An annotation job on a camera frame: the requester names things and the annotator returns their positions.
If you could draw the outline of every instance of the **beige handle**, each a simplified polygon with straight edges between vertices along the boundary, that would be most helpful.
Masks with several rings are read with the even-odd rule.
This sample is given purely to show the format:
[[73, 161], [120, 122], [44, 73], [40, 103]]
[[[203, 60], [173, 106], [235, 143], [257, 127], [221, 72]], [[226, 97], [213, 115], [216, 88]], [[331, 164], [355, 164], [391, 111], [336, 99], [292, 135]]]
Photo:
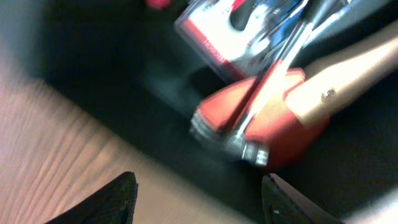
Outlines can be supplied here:
[[305, 69], [311, 78], [286, 104], [309, 127], [341, 110], [398, 67], [398, 21]]

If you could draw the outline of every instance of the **brown wood grain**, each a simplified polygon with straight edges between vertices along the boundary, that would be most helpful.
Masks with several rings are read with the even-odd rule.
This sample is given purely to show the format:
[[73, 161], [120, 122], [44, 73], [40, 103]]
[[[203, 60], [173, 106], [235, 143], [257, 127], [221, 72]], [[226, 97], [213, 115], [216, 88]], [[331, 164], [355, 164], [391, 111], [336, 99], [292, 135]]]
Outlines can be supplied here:
[[43, 223], [125, 171], [140, 185], [134, 223], [247, 223], [148, 158], [0, 48], [0, 223]]

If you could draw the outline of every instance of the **wooden table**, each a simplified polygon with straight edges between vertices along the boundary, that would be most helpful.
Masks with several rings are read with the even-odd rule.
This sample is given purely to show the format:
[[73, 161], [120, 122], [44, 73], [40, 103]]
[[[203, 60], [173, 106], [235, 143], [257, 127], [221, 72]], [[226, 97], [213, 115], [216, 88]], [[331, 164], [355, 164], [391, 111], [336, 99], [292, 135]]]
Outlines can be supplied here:
[[124, 171], [134, 223], [250, 223], [134, 149], [0, 47], [0, 223], [43, 223]]

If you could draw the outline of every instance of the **black handle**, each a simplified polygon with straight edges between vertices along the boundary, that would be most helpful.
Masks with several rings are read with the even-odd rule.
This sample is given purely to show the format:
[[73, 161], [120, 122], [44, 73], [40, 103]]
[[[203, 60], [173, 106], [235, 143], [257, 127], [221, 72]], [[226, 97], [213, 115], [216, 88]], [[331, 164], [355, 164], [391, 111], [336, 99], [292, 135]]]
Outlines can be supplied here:
[[229, 16], [229, 21], [235, 29], [243, 31], [246, 28], [254, 8], [254, 1], [235, 0], [231, 15]]
[[303, 20], [316, 27], [339, 0], [310, 0], [303, 11]]

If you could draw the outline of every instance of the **wooden surface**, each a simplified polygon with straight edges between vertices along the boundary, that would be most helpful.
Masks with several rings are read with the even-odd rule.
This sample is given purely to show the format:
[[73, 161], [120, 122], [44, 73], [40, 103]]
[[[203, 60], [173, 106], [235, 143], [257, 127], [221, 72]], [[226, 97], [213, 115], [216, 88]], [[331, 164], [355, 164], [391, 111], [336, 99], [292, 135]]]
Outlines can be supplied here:
[[139, 183], [134, 223], [250, 220], [158, 165], [0, 48], [0, 223], [43, 223], [124, 171]]

